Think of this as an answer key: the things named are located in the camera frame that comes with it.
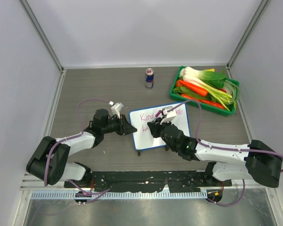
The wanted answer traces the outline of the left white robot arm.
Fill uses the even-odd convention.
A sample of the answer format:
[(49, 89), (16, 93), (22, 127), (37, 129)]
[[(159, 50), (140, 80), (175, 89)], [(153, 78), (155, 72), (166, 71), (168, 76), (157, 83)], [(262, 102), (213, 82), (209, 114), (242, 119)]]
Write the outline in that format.
[(98, 109), (83, 132), (65, 138), (44, 137), (28, 161), (26, 172), (41, 179), (45, 186), (70, 179), (85, 188), (91, 182), (91, 170), (80, 163), (68, 163), (68, 157), (98, 146), (105, 134), (125, 136), (136, 131), (125, 115), (110, 116), (106, 109)]

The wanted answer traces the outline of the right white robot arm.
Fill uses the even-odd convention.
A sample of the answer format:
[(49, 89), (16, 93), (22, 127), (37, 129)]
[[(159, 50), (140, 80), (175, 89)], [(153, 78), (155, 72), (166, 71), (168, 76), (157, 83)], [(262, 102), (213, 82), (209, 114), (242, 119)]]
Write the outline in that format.
[(188, 137), (161, 118), (147, 125), (154, 138), (161, 138), (183, 159), (208, 161), (203, 179), (209, 186), (229, 179), (253, 179), (263, 186), (279, 186), (283, 156), (259, 140), (252, 140), (249, 145), (224, 145)]

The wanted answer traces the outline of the blue framed whiteboard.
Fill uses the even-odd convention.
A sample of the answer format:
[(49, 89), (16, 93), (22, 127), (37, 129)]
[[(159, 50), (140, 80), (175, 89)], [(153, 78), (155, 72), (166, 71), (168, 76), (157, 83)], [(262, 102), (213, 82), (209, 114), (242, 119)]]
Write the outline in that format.
[[(148, 122), (156, 119), (156, 114), (166, 107), (175, 107), (179, 103), (171, 103), (168, 105), (158, 105), (143, 109), (137, 109), (129, 112), (130, 124), (137, 129), (133, 133), (133, 144), (136, 151), (141, 152), (148, 149), (165, 146), (165, 142), (161, 138), (154, 138), (151, 135)], [(177, 116), (172, 120), (172, 123), (186, 136), (190, 136), (189, 117), (187, 113), (187, 106), (181, 105), (175, 109)]]

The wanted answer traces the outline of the pink capped marker pen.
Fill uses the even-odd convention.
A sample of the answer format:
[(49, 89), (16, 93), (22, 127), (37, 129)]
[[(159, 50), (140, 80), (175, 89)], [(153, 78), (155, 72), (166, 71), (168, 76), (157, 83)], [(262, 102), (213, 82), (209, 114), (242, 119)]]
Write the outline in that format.
[(162, 111), (159, 110), (159, 111), (155, 114), (155, 119), (154, 119), (154, 121), (157, 120), (157, 119), (161, 119), (161, 115), (162, 115)]

